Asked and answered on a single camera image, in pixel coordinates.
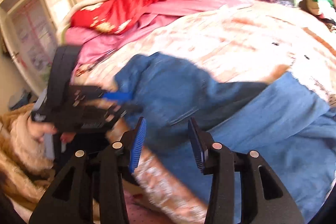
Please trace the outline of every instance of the pink floral sheet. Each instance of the pink floral sheet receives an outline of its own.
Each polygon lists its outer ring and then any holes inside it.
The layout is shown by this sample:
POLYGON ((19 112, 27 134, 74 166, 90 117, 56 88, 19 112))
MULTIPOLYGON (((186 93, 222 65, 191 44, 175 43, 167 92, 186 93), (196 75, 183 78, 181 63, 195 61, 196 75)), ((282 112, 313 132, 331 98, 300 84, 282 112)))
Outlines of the pink floral sheet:
MULTIPOLYGON (((129 43, 75 83, 117 90, 114 75, 135 54, 162 52, 184 58, 219 82, 272 83, 290 71, 302 85, 336 104, 335 39, 327 27, 301 10, 256 1, 252 7, 182 17, 129 43)), ((120 121, 108 133, 119 140, 127 130, 120 121)), ((149 200, 175 223, 204 223, 206 204, 172 176, 155 155, 143 149, 135 178, 149 200)))

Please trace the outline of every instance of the hand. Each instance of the hand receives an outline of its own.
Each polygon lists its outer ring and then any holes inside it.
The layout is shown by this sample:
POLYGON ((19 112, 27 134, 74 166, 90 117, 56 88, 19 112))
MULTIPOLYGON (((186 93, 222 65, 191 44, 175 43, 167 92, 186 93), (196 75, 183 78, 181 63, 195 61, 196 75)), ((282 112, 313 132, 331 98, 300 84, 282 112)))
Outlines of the hand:
MULTIPOLYGON (((29 117, 27 122, 28 131, 31 136, 38 142, 43 142, 44 134, 56 134, 57 129, 52 123, 48 122, 33 122, 31 117, 29 117)), ((62 143, 70 143, 74 139, 76 133, 66 132, 63 133, 60 137, 62 143)))

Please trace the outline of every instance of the door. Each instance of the door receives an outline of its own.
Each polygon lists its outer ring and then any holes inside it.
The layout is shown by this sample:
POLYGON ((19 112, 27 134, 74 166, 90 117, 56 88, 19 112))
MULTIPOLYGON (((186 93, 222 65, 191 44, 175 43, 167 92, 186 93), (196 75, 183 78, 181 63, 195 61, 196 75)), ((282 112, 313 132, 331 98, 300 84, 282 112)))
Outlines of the door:
POLYGON ((39 82, 46 86, 57 42, 42 1, 25 0, 10 12, 10 17, 18 38, 20 62, 30 75, 37 76, 39 82))

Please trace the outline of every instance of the red satin fabric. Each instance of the red satin fabric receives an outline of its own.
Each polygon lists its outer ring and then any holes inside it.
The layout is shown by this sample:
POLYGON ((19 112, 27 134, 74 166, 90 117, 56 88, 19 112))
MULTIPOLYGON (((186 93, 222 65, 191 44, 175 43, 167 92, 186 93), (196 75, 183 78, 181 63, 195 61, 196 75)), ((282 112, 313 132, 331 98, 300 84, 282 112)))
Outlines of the red satin fabric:
POLYGON ((108 34, 122 34, 159 0, 108 0, 87 6, 71 18, 72 27, 92 28, 108 34))

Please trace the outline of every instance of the finger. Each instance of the finger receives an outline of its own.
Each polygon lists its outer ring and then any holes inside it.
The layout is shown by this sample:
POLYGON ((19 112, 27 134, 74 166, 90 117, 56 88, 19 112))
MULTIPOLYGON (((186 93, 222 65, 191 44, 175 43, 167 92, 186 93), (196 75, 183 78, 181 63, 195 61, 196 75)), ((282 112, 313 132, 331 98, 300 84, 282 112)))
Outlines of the finger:
POLYGON ((71 143, 75 137, 76 133, 66 132, 61 135, 61 142, 62 143, 71 143))
POLYGON ((56 134, 57 133, 57 129, 55 128, 55 126, 52 123, 43 123, 41 130, 43 133, 47 133, 47 134, 56 134))

